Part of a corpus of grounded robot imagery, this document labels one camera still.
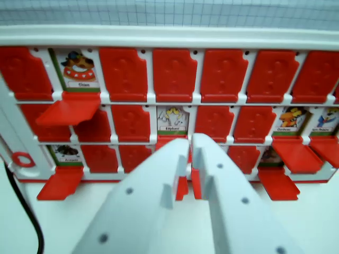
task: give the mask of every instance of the character card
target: character card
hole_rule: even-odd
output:
[[[51,145],[48,149],[57,166],[82,166],[79,151],[75,146]]]
[[[339,122],[339,107],[326,107],[319,117],[317,126],[312,129],[311,136],[333,135]]]
[[[259,167],[282,167],[283,165],[284,162],[273,147],[266,147],[260,159]]]
[[[158,106],[157,122],[159,135],[187,135],[189,113],[182,106]]]
[[[285,107],[272,135],[298,135],[307,116],[308,111],[304,107]]]
[[[100,92],[94,62],[79,49],[49,49],[64,90]]]

